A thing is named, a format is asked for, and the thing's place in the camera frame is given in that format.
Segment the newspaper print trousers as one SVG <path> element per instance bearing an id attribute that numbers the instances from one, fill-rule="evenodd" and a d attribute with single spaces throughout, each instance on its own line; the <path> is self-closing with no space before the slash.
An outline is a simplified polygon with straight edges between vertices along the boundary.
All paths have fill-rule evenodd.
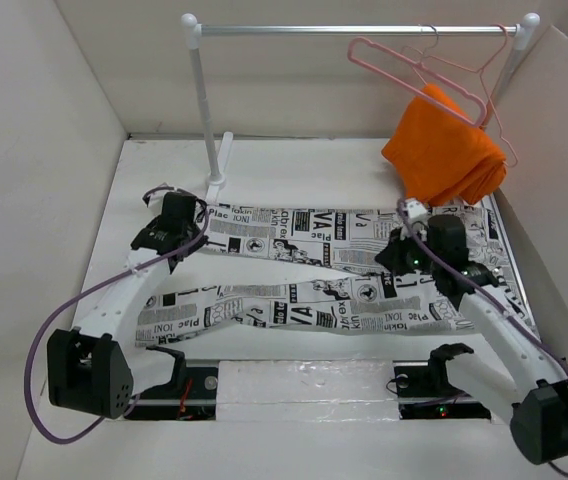
<path id="1" fill-rule="evenodd" d="M 475 329 L 436 289 L 418 247 L 399 266 L 384 265 L 385 254 L 411 244 L 393 211 L 212 204 L 198 222 L 207 253 L 253 260 L 264 278 L 151 297 L 138 319 L 138 345 L 183 341 L 231 321 L 352 335 Z"/>

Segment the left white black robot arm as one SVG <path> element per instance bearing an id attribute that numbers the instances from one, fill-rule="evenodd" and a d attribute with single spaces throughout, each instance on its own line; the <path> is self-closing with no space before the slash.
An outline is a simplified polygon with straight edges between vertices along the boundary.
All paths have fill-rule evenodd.
<path id="1" fill-rule="evenodd" d="M 50 402 L 115 419 L 136 395 L 157 388 L 176 396 L 186 387 L 183 357 L 136 339 L 138 318 L 177 264 L 206 241 L 204 201 L 185 191 L 164 195 L 161 211 L 134 238 L 123 270 L 76 325 L 47 341 Z"/>

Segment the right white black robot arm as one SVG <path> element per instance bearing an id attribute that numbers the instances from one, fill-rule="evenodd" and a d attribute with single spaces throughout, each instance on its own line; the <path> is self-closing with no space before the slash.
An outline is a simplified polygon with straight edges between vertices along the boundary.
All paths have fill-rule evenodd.
<path id="1" fill-rule="evenodd" d="M 444 344 L 430 353 L 427 384 L 440 394 L 469 395 L 509 426 L 526 460 L 553 466 L 568 456 L 566 360 L 515 315 L 493 271 L 471 260 L 460 218 L 431 215 L 421 203 L 402 205 L 398 214 L 402 225 L 376 262 L 392 274 L 429 274 L 506 368 L 495 370 L 466 344 Z"/>

